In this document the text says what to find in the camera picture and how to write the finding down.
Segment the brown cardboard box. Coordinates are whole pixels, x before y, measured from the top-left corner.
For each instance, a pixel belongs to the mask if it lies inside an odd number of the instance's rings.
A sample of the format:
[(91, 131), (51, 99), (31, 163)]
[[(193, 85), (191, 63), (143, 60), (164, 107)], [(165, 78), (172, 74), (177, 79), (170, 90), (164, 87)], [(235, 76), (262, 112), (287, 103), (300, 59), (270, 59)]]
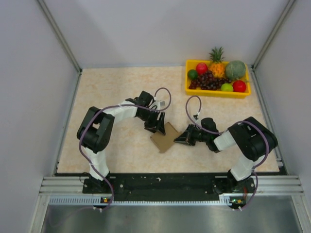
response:
[(158, 148), (159, 153), (165, 153), (169, 150), (173, 146), (174, 140), (182, 134), (170, 122), (167, 122), (164, 126), (165, 135), (156, 132), (150, 137), (153, 144)]

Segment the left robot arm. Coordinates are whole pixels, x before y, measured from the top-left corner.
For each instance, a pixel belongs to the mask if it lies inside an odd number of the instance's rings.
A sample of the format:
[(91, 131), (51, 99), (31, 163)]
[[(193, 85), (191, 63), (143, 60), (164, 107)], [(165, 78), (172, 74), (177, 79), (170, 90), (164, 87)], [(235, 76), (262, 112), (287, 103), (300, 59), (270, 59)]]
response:
[(87, 159), (93, 186), (99, 192), (110, 188), (107, 177), (105, 148), (112, 134), (113, 126), (125, 119), (137, 117), (144, 122), (144, 129), (165, 135), (165, 101), (142, 91), (138, 97), (128, 98), (117, 105), (103, 109), (90, 107), (78, 129), (79, 151)]

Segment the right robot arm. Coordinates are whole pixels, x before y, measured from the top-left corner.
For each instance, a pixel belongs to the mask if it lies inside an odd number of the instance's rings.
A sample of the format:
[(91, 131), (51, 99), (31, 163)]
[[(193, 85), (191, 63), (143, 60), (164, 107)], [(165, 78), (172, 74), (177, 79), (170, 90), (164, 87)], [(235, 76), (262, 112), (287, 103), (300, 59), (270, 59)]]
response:
[(233, 124), (223, 133), (217, 130), (212, 118), (206, 117), (201, 120), (200, 126), (188, 125), (186, 130), (174, 139), (174, 142), (187, 146), (204, 142), (214, 153), (238, 146), (242, 155), (228, 171), (226, 180), (215, 183), (220, 193), (227, 190), (240, 191), (252, 171), (264, 163), (267, 155), (278, 146), (276, 136), (252, 116)]

